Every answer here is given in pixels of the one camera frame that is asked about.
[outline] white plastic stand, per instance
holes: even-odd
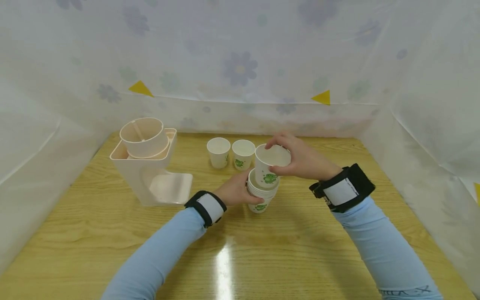
[[[168,137],[168,147],[152,159],[131,158],[123,142],[110,154],[110,159],[142,205],[185,204],[190,197],[193,175],[165,170],[175,150],[177,130],[164,130]]]

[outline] black wrist strap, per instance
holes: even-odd
[[[193,195],[192,198],[190,198],[189,201],[187,201],[187,203],[185,204],[185,207],[193,207],[198,212],[198,214],[202,217],[202,219],[205,221],[204,227],[208,228],[213,225],[213,222],[215,223],[218,222],[221,219],[221,217],[219,217],[216,220],[212,220],[211,212],[209,212],[207,208],[205,208],[200,202],[198,202],[198,200],[206,194],[209,194],[218,202],[223,212],[227,211],[227,207],[225,206],[223,201],[220,198],[218,198],[215,194],[207,191],[198,191],[195,195]]]
[[[358,164],[343,168],[343,171],[327,181],[310,186],[316,198],[325,198],[331,211],[344,213],[362,202],[375,190]]]

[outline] left hand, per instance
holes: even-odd
[[[252,168],[243,171],[240,174],[233,175],[213,193],[220,198],[226,206],[244,203],[253,205],[263,203],[263,199],[254,197],[247,191],[246,182],[248,179],[248,173],[251,169]]]

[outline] tent wall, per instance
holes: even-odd
[[[181,132],[360,137],[474,288],[476,5],[2,2],[0,273],[105,137],[155,116]],[[129,90],[139,80],[155,97]],[[330,105],[312,100],[327,90]]]

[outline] yellow triangle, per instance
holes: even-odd
[[[474,183],[475,191],[477,192],[477,203],[480,205],[480,184]]]
[[[330,105],[330,90],[326,90],[323,93],[316,95],[312,98],[312,100],[315,100],[325,105]]]
[[[150,96],[150,97],[153,98],[152,93],[150,92],[150,90],[145,86],[145,84],[141,80],[139,80],[137,83],[132,85],[129,88],[129,91],[132,91],[132,92],[138,93],[138,94],[147,95],[147,96]]]

